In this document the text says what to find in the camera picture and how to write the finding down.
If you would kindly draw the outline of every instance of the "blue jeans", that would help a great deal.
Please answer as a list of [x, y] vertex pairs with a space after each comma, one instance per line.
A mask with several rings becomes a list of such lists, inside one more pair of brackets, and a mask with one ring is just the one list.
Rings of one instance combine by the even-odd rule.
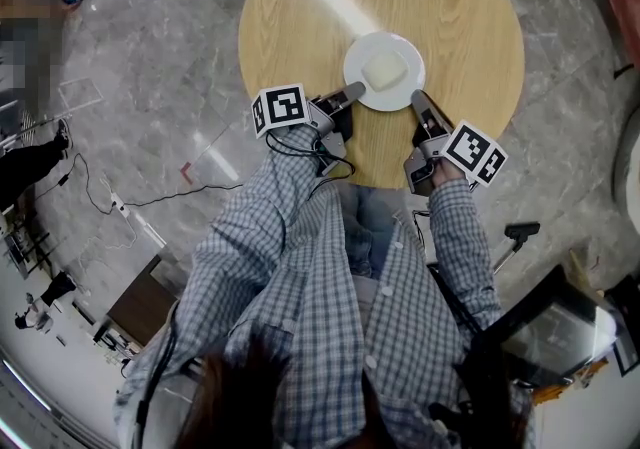
[[395, 225], [408, 219], [403, 192], [345, 182], [337, 186], [351, 273], [379, 280]]

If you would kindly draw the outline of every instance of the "white plate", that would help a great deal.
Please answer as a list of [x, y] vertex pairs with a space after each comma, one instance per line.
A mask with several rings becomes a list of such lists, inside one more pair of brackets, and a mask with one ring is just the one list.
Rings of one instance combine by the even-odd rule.
[[[362, 74], [362, 68], [376, 54], [397, 52], [407, 64], [407, 73], [397, 85], [376, 92]], [[411, 42], [394, 33], [379, 31], [369, 33], [356, 40], [344, 58], [344, 80], [347, 84], [362, 81], [366, 91], [360, 99], [365, 106], [377, 111], [398, 111], [411, 104], [411, 94], [424, 88], [427, 73], [424, 61]]]

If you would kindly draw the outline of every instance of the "chair leg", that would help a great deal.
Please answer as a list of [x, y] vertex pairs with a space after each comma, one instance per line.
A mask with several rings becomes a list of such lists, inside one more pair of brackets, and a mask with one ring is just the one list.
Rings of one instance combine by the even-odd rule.
[[627, 70], [630, 70], [633, 68], [633, 63], [629, 63], [628, 65], [625, 65], [622, 68], [619, 68], [618, 70], [614, 70], [613, 71], [613, 79], [616, 80], [618, 79], [622, 74], [624, 74]]

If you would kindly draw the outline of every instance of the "plaid shirt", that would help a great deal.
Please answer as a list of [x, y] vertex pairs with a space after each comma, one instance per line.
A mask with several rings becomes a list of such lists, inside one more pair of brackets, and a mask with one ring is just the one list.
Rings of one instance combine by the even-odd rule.
[[[301, 127], [286, 141], [309, 148], [314, 134]], [[400, 220], [363, 333], [338, 191], [326, 186], [307, 200], [316, 170], [314, 158], [270, 153], [214, 222], [193, 255], [176, 311], [177, 344], [163, 379], [221, 340], [228, 358], [242, 358], [257, 335], [273, 357], [288, 359], [275, 428], [291, 446], [335, 447], [358, 435], [365, 425], [363, 370], [398, 447], [457, 446], [457, 436], [443, 435], [428, 407], [439, 402], [457, 408], [463, 386], [453, 366], [464, 359], [469, 334], [456, 325], [429, 275], [413, 227]], [[438, 188], [430, 208], [441, 273], [487, 327], [501, 311], [467, 182]], [[144, 387], [158, 339], [118, 395], [116, 422]]]

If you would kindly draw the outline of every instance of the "gray tile floor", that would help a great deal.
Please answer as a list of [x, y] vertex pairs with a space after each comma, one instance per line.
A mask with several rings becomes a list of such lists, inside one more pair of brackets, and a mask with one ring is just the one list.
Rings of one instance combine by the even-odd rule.
[[[89, 162], [96, 203], [109, 204], [101, 178], [125, 201], [143, 201], [234, 184], [259, 164], [264, 147], [249, 126], [237, 58], [243, 2], [87, 0], [69, 20], [55, 78], [62, 86], [48, 109], [78, 108], [71, 129]], [[627, 58], [606, 1], [512, 2], [526, 79], [500, 139], [511, 157], [497, 184], [474, 193], [496, 257], [506, 248], [506, 223], [543, 226], [497, 277], [507, 306], [569, 248], [581, 249], [596, 286], [615, 283], [640, 255], [640, 237], [616, 211], [609, 186], [624, 120], [640, 101], [638, 73], [613, 81]], [[59, 165], [38, 191], [68, 166]], [[128, 246], [133, 232], [89, 204], [81, 162], [76, 172], [38, 210], [60, 244], [55, 261], [91, 291], [81, 298], [89, 310], [104, 313], [158, 251], [146, 223], [168, 243], [158, 275], [183, 284], [190, 252], [229, 194], [207, 191], [136, 209], [132, 249], [109, 248]]]

